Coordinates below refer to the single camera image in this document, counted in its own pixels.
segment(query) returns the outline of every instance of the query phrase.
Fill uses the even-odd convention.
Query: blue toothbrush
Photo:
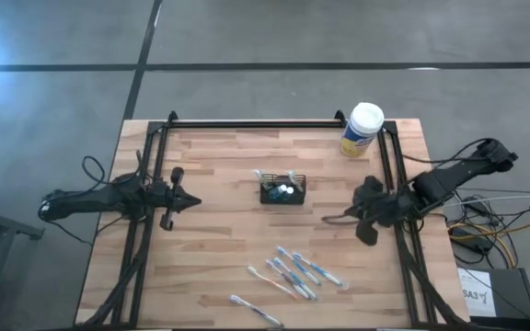
[[[317,266],[316,264],[308,261],[307,259],[305,259],[304,257],[302,257],[301,254],[299,253],[295,253],[294,252],[294,257],[298,260],[302,260],[304,261],[304,263],[306,263],[308,266],[310,266],[310,268],[314,269],[316,272],[318,272],[319,274],[321,274],[322,276],[324,276],[327,280],[330,280],[332,281],[333,283],[335,283],[337,286],[341,286],[341,287],[344,287],[345,286],[345,283],[338,280],[336,277],[332,276],[328,271],[324,270],[323,268]]]
[[[304,284],[304,282],[302,280],[300,280],[298,275],[296,275],[293,271],[291,271],[289,268],[287,268],[287,266],[285,265],[285,263],[283,263],[283,261],[281,261],[278,257],[276,257],[276,258],[273,259],[273,263],[275,263],[276,266],[279,266],[279,267],[285,269],[285,271],[287,271],[287,273],[290,274],[292,279],[294,279],[294,281],[296,283],[298,283],[298,285],[300,285],[300,287],[302,289],[304,289],[304,291],[306,293],[308,293],[308,296],[310,297],[310,300],[318,301],[318,296],[312,290],[310,290],[310,288],[306,284]]]
[[[298,262],[297,258],[294,258],[290,255],[290,253],[288,253],[285,248],[281,247],[281,246],[277,246],[277,251],[280,253],[280,254],[283,254],[287,257],[289,257],[292,262],[294,262],[295,266],[298,267],[300,269],[300,271],[302,271],[306,277],[308,277],[310,280],[312,280],[313,283],[315,283],[316,285],[318,286],[322,286],[322,283],[320,282],[320,280],[318,280],[318,278],[316,276],[314,276],[312,274],[312,272],[308,271],[308,269],[304,268],[304,266],[302,266],[300,264],[300,262]]]

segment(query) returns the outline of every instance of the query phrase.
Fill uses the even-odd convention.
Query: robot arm
[[[140,220],[145,216],[147,207],[164,207],[167,212],[160,225],[165,230],[171,230],[173,212],[202,203],[202,200],[185,192],[180,185],[182,178],[183,169],[177,167],[171,174],[171,188],[162,178],[145,185],[144,179],[136,172],[116,177],[101,189],[57,189],[44,197],[38,215],[43,221],[50,222],[77,212],[117,211],[130,220]]]
[[[506,172],[517,158],[499,141],[488,139],[478,145],[469,158],[446,169],[423,172],[393,194],[384,193],[381,182],[368,177],[355,189],[353,206],[345,214],[360,219],[357,237],[368,245],[375,245],[377,231],[371,226],[373,222],[387,227],[396,222],[422,219],[451,199],[454,191],[468,180],[478,175]]]

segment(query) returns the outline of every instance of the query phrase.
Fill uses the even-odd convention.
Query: black metal frame
[[[152,179],[161,178],[161,169],[163,166],[163,158],[165,150],[167,149],[167,136],[170,129],[226,129],[226,128],[336,128],[341,129],[346,126],[346,119],[342,111],[338,110],[335,113],[333,120],[179,120],[175,112],[171,112],[167,121],[151,121],[148,123],[146,131],[146,139],[144,142],[143,159],[141,164],[141,176],[145,177],[148,171],[150,153],[153,146],[155,136],[160,133],[159,145],[157,150],[157,158],[155,163],[155,170]],[[396,166],[398,173],[398,185],[402,186],[406,183],[406,169],[404,168],[404,159],[402,158],[402,151],[398,139],[398,127],[394,121],[387,121],[385,123],[385,132],[389,133],[394,145]],[[377,135],[382,164],[384,168],[384,175],[386,177],[386,187],[389,190],[393,189],[393,178],[391,174],[389,157],[387,155],[386,138],[384,133]],[[143,237],[140,242],[138,251],[133,256],[134,239],[136,237],[137,222],[131,222],[126,236],[124,253],[122,256],[120,280],[110,293],[108,299],[100,306],[98,312],[85,325],[77,325],[76,328],[88,329],[126,329],[136,328],[138,323],[138,314],[140,312],[140,304],[144,288],[144,273],[146,269],[146,261],[148,259],[148,250],[150,247],[151,234],[154,223],[154,208],[148,208],[143,220],[144,229]],[[399,238],[404,238],[402,224],[395,225],[395,233]],[[410,235],[414,247],[415,257],[419,263],[421,270],[426,274],[426,265],[424,255],[421,248],[421,239],[419,237],[416,223],[410,225]],[[403,240],[397,240],[397,249],[399,256],[403,249]],[[412,285],[412,279],[409,269],[402,263],[400,259],[402,279],[404,281],[404,290],[407,298],[409,308],[410,322],[416,325],[419,322],[419,312],[416,305],[416,296]],[[128,322],[121,321],[123,310],[124,293],[128,283],[135,275],[135,283],[132,297],[132,306]],[[423,296],[427,320],[429,323],[437,323],[434,307],[426,294]],[[103,322],[112,313],[110,324],[104,325]]]
[[[406,185],[408,178],[406,175],[406,167],[404,166],[404,157],[402,156],[402,147],[400,146],[400,139],[398,137],[398,126],[395,121],[387,120],[384,123],[384,129],[377,134],[377,141],[379,143],[380,155],[382,158],[382,165],[384,168],[384,176],[386,179],[386,189],[389,193],[394,189],[394,179],[392,178],[392,169],[390,166],[390,160],[387,153],[386,137],[388,133],[392,140],[392,146],[394,148],[394,156],[396,161],[396,172],[397,172],[397,188],[400,189]],[[409,233],[412,241],[412,247],[414,250],[414,257],[421,269],[421,271],[427,275],[426,263],[424,260],[424,253],[422,252],[421,237],[419,235],[419,229],[416,223],[409,224]],[[409,308],[409,317],[412,324],[419,322],[419,309],[416,304],[416,297],[414,295],[414,287],[412,285],[412,278],[410,276],[409,268],[404,265],[401,261],[402,251],[408,249],[404,244],[404,231],[403,224],[396,223],[394,225],[394,233],[397,238],[397,250],[400,256],[400,268],[402,271],[402,281],[404,282],[404,292],[406,293],[407,306]],[[426,291],[422,292],[422,299],[424,301],[424,307],[428,323],[437,323],[437,316],[434,311],[434,305]]]

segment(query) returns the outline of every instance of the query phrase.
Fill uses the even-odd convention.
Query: yellow label
[[[357,157],[363,153],[366,145],[360,145],[357,142],[343,138],[340,142],[340,150],[349,157]]]

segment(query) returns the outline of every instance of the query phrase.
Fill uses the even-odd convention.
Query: black basket
[[[290,178],[286,175],[277,176],[274,174],[263,174],[263,179],[265,183],[268,184],[268,188],[264,188],[263,185],[259,183],[260,187],[260,201],[262,204],[285,204],[285,205],[302,205],[304,204],[305,198],[305,176],[304,175],[295,175],[295,181],[301,190],[292,183]],[[285,185],[288,188],[294,188],[294,193],[287,198],[283,196],[278,199],[272,199],[270,193],[272,190],[277,187]]]

